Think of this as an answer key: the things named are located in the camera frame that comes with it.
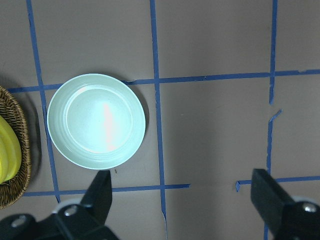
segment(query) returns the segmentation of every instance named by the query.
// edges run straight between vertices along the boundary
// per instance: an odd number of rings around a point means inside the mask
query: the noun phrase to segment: metal bolt
[[[317,211],[316,205],[310,203],[310,202],[305,202],[302,205],[303,209],[308,212],[308,213],[315,213]]]
[[[69,208],[67,208],[67,210],[64,211],[64,215],[66,215],[67,217],[75,214],[77,212],[77,206],[73,205]]]
[[[17,227],[23,225],[26,222],[26,220],[27,220],[26,216],[25,215],[21,215],[21,216],[19,216],[19,218],[17,218],[16,220],[14,220],[11,223],[11,227],[17,228]]]

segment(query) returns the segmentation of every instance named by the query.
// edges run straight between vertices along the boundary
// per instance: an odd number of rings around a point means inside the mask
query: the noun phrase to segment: blue tape line
[[[271,174],[271,153],[272,153],[272,131],[274,127],[274,120],[282,113],[282,109],[280,109],[274,116],[271,117],[268,123],[268,144],[267,144],[267,157],[266,157],[266,168],[267,172]]]
[[[320,181],[320,176],[280,177],[280,178],[276,178],[275,181],[277,183]],[[251,184],[251,180],[239,180],[235,184],[235,190],[239,192],[241,185],[249,185],[249,184]]]
[[[163,153],[163,140],[162,140],[162,122],[161,122],[161,104],[160,104],[160,84],[156,83],[155,88],[155,111],[156,111],[156,129],[158,140],[158,158],[159,158],[159,177],[160,185],[165,186],[165,166],[164,166],[164,153]],[[167,217],[166,211],[166,191],[164,188],[160,190],[161,196],[161,210],[164,218]]]
[[[296,75],[315,75],[320,74],[320,69],[309,69],[305,71],[290,70],[290,71],[276,71],[276,76],[296,76]]]
[[[152,52],[153,52],[153,73],[154,78],[159,78],[159,58],[158,58],[158,37],[156,20],[156,3],[150,0],[151,34],[152,34]]]
[[[270,84],[269,84],[269,104],[274,104],[275,99],[275,77],[270,77]]]
[[[159,158],[159,177],[160,177],[160,197],[161,210],[164,219],[167,219],[166,211],[166,191],[165,191],[165,171],[164,171],[164,154],[162,142],[162,123],[161,123],[161,104],[160,104],[160,82],[159,82],[159,58],[158,58],[158,38],[157,38],[157,20],[156,20],[156,2],[150,0],[150,18],[152,33],[152,52],[153,52],[153,73],[155,89],[155,109],[156,109],[156,129],[158,140],[158,158]]]
[[[129,186],[129,187],[115,187],[112,188],[112,192],[135,192],[135,191],[150,191],[150,190],[160,190],[160,185],[154,186]]]
[[[63,83],[43,85],[44,90],[55,90],[60,88]]]
[[[267,225],[267,224],[264,224],[264,228],[263,228],[263,240],[268,240],[268,231],[269,231],[268,225]]]
[[[271,56],[270,56],[270,87],[269,104],[274,103],[275,97],[275,71],[276,71],[276,38],[277,38],[278,0],[272,1],[272,26],[271,26]]]
[[[201,82],[227,79],[252,79],[252,78],[268,78],[269,72],[249,72],[249,73],[234,73],[234,74],[220,74],[207,76],[186,76],[186,77],[168,77],[160,78],[161,84],[166,83],[185,83],[185,82]]]
[[[277,178],[278,183],[320,181],[320,176],[297,176]]]
[[[165,189],[188,189],[190,188],[191,184],[172,184],[172,185],[165,185]]]
[[[38,196],[55,196],[54,191],[35,191],[35,192],[25,192],[23,197],[38,197]]]
[[[161,190],[161,189],[187,189],[190,187],[190,184],[172,184],[165,185],[152,185],[152,186],[129,186],[129,187],[115,187],[112,188],[114,193],[118,192],[136,192],[136,191],[150,191],[150,190]],[[76,194],[85,194],[86,189],[82,190],[62,190],[59,191],[59,195],[76,195]],[[55,196],[55,191],[35,191],[35,192],[25,192],[24,197],[35,197],[35,196]]]
[[[53,188],[54,188],[56,199],[58,202],[60,202],[55,160],[54,160],[54,155],[53,155],[53,150],[52,150],[51,138],[49,136],[48,126],[47,126],[47,101],[46,101],[46,94],[45,94],[45,90],[44,90],[44,83],[42,81],[41,65],[40,65],[40,59],[39,59],[37,35],[36,35],[36,28],[35,28],[35,20],[34,20],[34,14],[33,14],[31,0],[26,0],[26,7],[27,7],[27,12],[28,12],[29,24],[30,24],[30,36],[31,36],[32,49],[33,49],[36,77],[37,77],[39,91],[40,91],[42,112],[43,112],[43,118],[44,118],[44,128],[45,128],[45,133],[46,133],[46,138],[47,138],[46,143],[47,143],[48,154],[49,154],[49,162],[50,162],[50,168],[51,168],[51,174],[52,174]]]
[[[8,88],[8,91],[12,94],[25,93],[25,92],[36,92],[39,90],[40,90],[39,86],[23,86],[23,87]]]
[[[235,191],[238,193],[240,191],[241,185],[248,185],[251,184],[251,180],[239,180],[235,183]]]
[[[271,56],[270,56],[270,73],[276,70],[276,38],[277,38],[277,15],[278,0],[272,1],[272,26],[271,26]]]

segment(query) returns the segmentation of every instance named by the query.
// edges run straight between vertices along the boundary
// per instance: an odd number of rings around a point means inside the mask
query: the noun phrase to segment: yellow banana
[[[7,178],[8,168],[9,162],[5,143],[0,137],[0,184]]]
[[[8,172],[5,181],[12,179],[18,172],[21,165],[21,148],[19,140],[6,120],[0,116],[0,137],[4,143],[8,158]]]

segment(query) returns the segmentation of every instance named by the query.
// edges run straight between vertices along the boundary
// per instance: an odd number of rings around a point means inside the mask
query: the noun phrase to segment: wicker basket
[[[15,203],[27,189],[31,177],[31,155],[27,122],[23,110],[8,90],[0,86],[0,115],[9,123],[21,146],[22,161],[18,173],[0,184],[0,209]]]

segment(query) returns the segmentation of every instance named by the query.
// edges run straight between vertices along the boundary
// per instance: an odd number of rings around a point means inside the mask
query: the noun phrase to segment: plate
[[[146,118],[137,96],[121,81],[84,74],[64,83],[47,113],[48,132],[58,151],[87,169],[110,169],[140,147]]]

